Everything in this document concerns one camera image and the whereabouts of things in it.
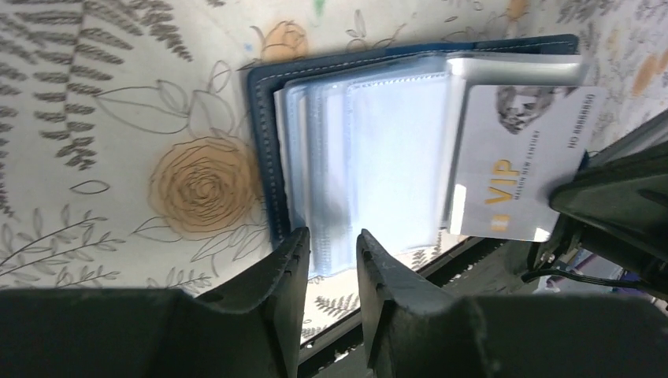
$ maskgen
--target card holder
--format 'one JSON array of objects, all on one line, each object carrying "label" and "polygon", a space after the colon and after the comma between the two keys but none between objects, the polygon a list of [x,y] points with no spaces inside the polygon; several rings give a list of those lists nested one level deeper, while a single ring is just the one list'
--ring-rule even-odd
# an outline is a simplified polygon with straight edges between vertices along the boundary
[{"label": "card holder", "polygon": [[290,80],[338,72],[425,52],[462,50],[523,54],[574,54],[577,52],[577,37],[574,35],[551,35],[476,43],[430,43],[401,46],[267,65],[252,69],[248,73],[247,98],[250,118],[258,148],[258,161],[267,201],[269,224],[275,244],[278,244],[290,232],[291,225],[280,163],[280,146],[273,93],[282,89]]}]

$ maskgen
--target floral tablecloth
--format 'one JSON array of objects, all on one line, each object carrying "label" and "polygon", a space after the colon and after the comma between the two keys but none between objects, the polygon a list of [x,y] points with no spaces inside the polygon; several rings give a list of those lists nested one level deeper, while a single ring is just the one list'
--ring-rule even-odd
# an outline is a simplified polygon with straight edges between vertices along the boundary
[{"label": "floral tablecloth", "polygon": [[[180,287],[270,252],[243,99],[269,61],[574,33],[610,95],[590,150],[666,107],[667,0],[0,0],[0,287]],[[418,268],[457,242],[404,254]],[[358,306],[309,283],[302,336]]]}]

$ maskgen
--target orange flower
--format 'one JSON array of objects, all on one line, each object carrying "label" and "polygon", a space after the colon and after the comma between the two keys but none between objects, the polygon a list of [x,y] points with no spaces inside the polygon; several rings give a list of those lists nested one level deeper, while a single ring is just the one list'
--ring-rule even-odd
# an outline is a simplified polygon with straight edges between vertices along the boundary
[{"label": "orange flower", "polygon": [[506,15],[511,21],[519,20],[529,7],[528,0],[510,0],[506,7]]},{"label": "orange flower", "polygon": [[150,178],[149,203],[185,239],[221,233],[250,212],[262,189],[253,151],[234,137],[176,144]]},{"label": "orange flower", "polygon": [[661,56],[661,59],[659,60],[659,66],[656,69],[656,73],[663,73],[663,71],[666,71],[668,69],[668,49],[666,51],[663,51],[663,55]]},{"label": "orange flower", "polygon": [[262,61],[291,61],[307,52],[306,32],[293,21],[280,22],[263,37]]},{"label": "orange flower", "polygon": [[647,87],[649,87],[649,84],[656,74],[658,67],[659,59],[655,54],[651,54],[645,58],[645,61],[640,66],[640,69],[638,69],[635,81],[633,81],[633,89],[631,90],[631,93],[634,96],[642,95]]}]

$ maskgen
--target stitched edge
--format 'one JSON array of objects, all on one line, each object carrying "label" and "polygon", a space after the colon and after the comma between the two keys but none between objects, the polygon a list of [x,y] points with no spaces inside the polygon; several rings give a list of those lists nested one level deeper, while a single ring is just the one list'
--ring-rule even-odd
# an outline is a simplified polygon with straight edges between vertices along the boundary
[{"label": "stitched edge", "polygon": [[[298,75],[300,73],[304,72],[316,72],[316,71],[321,71],[323,69],[334,69],[336,67],[344,67],[346,65],[355,65],[357,63],[366,63],[366,62],[371,62],[371,61],[382,61],[382,60],[387,60],[387,59],[395,59],[398,57],[407,57],[410,55],[415,55],[415,54],[428,54],[428,53],[442,53],[442,52],[449,52],[449,53],[456,53],[458,51],[493,51],[493,50],[507,50],[507,49],[512,49],[515,47],[532,47],[532,46],[548,46],[548,45],[563,45],[567,44],[570,47],[573,46],[573,43],[567,42],[567,41],[555,41],[555,42],[545,42],[545,43],[532,43],[529,45],[510,45],[510,46],[503,46],[503,47],[489,47],[486,49],[457,49],[457,50],[428,50],[428,51],[416,51],[412,53],[406,53],[406,54],[400,54],[400,55],[392,55],[392,56],[384,56],[384,57],[374,57],[370,59],[360,59],[358,61],[347,61],[344,63],[339,63],[336,65],[326,65],[324,67],[314,67],[311,69],[301,69],[298,71],[292,71],[292,72],[285,72],[285,73],[279,73],[276,75],[271,75],[267,77],[263,77],[258,82],[255,84],[255,100],[258,102],[258,114],[259,114],[259,126],[262,128],[263,131],[263,136],[262,136],[262,144],[264,144],[264,153],[265,153],[265,159],[267,160],[267,168],[272,168],[272,162],[271,162],[271,157],[275,154],[274,151],[272,151],[269,148],[269,140],[267,138],[267,133],[266,133],[266,119],[267,116],[265,114],[266,111],[266,106],[265,102],[263,101],[262,98],[262,87],[261,84],[265,80],[269,79],[274,79],[277,77],[283,77],[283,76],[293,76],[293,75]],[[276,176],[273,174],[269,176],[269,186],[271,187],[270,193],[265,193],[265,196],[270,196],[271,197],[271,205],[273,208],[274,214],[279,213],[279,208],[278,208],[278,200],[276,198]],[[283,230],[283,225],[280,224],[280,222],[271,222],[273,226],[276,228],[276,233],[278,236],[279,240],[284,239],[284,230]]]}]

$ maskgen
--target white stitching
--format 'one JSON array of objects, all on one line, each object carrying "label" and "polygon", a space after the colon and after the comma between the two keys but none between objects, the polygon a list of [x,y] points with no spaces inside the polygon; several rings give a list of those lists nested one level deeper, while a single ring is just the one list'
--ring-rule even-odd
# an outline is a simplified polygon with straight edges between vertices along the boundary
[{"label": "white stitching", "polygon": [[[264,152],[265,152],[265,158],[268,163],[272,164],[270,161],[270,158],[273,155],[273,152],[269,148],[269,143],[268,139],[266,138],[266,115],[265,115],[265,109],[266,107],[264,106],[264,101],[262,101],[262,94],[260,93],[262,88],[260,87],[260,84],[269,79],[273,79],[276,77],[282,77],[282,76],[292,76],[295,74],[300,74],[304,72],[314,72],[314,71],[320,71],[323,69],[333,69],[336,67],[344,67],[346,65],[354,65],[357,63],[366,63],[366,62],[371,62],[371,61],[380,61],[380,60],[387,60],[387,59],[395,59],[397,57],[407,57],[410,55],[415,55],[415,54],[428,54],[428,53],[442,53],[442,52],[448,52],[448,53],[455,53],[458,51],[493,51],[493,50],[508,50],[512,49],[515,47],[532,47],[532,46],[547,46],[547,45],[563,45],[563,44],[568,44],[569,47],[573,47],[573,44],[567,41],[558,41],[558,42],[545,42],[545,43],[532,43],[530,45],[512,45],[512,46],[504,46],[504,47],[489,47],[487,49],[470,49],[470,50],[429,50],[429,51],[416,51],[413,53],[406,53],[406,54],[400,54],[400,55],[392,55],[392,56],[385,56],[385,57],[375,57],[371,59],[361,59],[359,61],[347,61],[344,63],[339,63],[337,65],[328,65],[325,67],[315,67],[312,69],[302,69],[299,71],[293,71],[293,72],[285,72],[285,73],[280,73],[277,75],[271,75],[267,77],[261,78],[257,84],[255,84],[255,99],[258,101],[258,112],[259,112],[259,118],[260,118],[260,127],[262,130],[265,132],[263,135],[263,144],[265,145]],[[274,214],[278,214],[279,209],[278,209],[278,200],[276,199],[276,177],[274,175],[271,175],[269,177],[269,182],[271,184],[271,193],[269,193],[269,196],[271,197],[271,204],[274,210]],[[273,222],[274,226],[276,227],[276,233],[278,234],[278,239],[283,240],[283,227],[281,224],[278,224],[277,222]]]}]

